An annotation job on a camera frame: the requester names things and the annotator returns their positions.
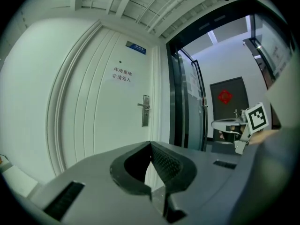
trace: dark door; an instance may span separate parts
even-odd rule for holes
[[[242,77],[210,85],[214,120],[235,118],[242,109],[249,108],[248,96]],[[219,131],[214,130],[214,141],[224,142]],[[229,135],[228,142],[234,141]]]

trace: red decoration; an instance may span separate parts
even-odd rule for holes
[[[233,95],[226,90],[221,91],[220,95],[218,96],[218,98],[224,104],[229,103],[229,101],[231,100],[232,97],[233,97]]]

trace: white door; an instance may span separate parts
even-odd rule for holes
[[[127,47],[127,41],[146,49],[146,54]],[[90,41],[63,105],[67,168],[88,156],[150,139],[150,128],[142,127],[143,108],[137,104],[150,96],[151,53],[146,44],[107,28]]]

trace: white wall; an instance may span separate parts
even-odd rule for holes
[[[55,77],[95,20],[57,18],[31,25],[0,73],[0,151],[40,183],[55,177],[46,145],[46,114]]]
[[[265,93],[267,91],[263,75],[243,39],[247,34],[241,34],[211,46],[193,56],[199,61],[203,76],[208,104],[208,137],[213,137],[213,109],[210,85],[236,77],[242,77],[249,100],[249,106],[263,102],[271,128],[271,108]]]

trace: black vent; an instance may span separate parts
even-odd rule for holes
[[[83,187],[82,183],[71,182],[44,212],[58,221],[61,220]]]
[[[234,164],[234,163],[228,163],[228,162],[224,162],[224,161],[220,161],[220,160],[215,161],[214,165],[229,168],[229,169],[235,169],[235,167],[236,167],[236,164]]]

